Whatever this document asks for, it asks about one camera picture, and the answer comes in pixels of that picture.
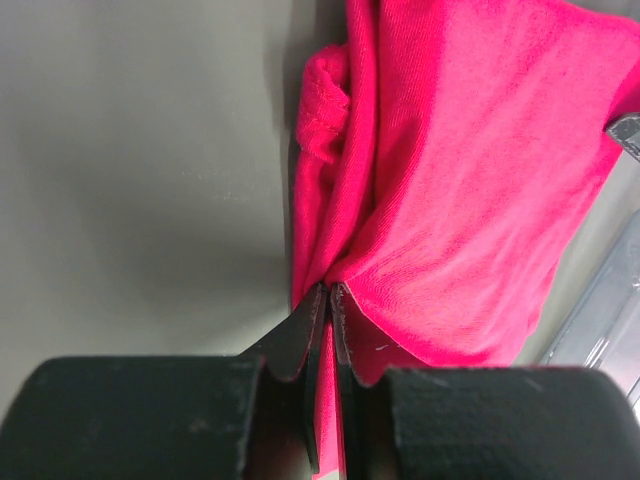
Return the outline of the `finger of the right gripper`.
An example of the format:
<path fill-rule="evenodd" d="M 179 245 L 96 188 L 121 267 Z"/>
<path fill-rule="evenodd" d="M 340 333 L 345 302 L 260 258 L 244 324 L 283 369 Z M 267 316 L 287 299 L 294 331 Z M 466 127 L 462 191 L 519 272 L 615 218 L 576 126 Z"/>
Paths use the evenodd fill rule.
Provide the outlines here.
<path fill-rule="evenodd" d="M 624 152 L 640 161 L 640 114 L 628 113 L 612 121 L 605 132 Z"/>

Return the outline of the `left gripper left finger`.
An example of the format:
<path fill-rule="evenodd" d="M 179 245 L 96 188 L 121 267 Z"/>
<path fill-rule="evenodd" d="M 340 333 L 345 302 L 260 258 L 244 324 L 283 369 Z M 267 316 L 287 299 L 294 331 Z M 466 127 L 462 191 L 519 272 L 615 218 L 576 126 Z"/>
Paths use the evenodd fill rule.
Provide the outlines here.
<path fill-rule="evenodd" d="M 308 479 L 327 290 L 235 356 L 53 358 L 1 425 L 5 479 Z"/>

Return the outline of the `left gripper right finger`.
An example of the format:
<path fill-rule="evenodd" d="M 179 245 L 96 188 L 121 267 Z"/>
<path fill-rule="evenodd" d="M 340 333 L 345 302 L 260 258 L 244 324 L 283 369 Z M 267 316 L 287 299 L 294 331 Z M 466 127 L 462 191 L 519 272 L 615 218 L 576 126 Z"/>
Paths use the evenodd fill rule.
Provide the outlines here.
<path fill-rule="evenodd" d="M 584 368 L 376 361 L 396 342 L 330 293 L 345 479 L 635 479 L 639 425 Z"/>

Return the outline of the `red t shirt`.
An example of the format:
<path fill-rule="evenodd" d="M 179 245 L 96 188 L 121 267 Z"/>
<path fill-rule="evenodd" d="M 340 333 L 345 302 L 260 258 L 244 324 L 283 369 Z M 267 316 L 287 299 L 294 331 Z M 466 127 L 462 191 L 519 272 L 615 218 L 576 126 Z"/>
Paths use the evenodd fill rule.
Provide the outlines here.
<path fill-rule="evenodd" d="M 350 1 L 303 74 L 292 299 L 338 287 L 354 349 L 511 364 L 639 107 L 639 25 L 565 1 Z"/>

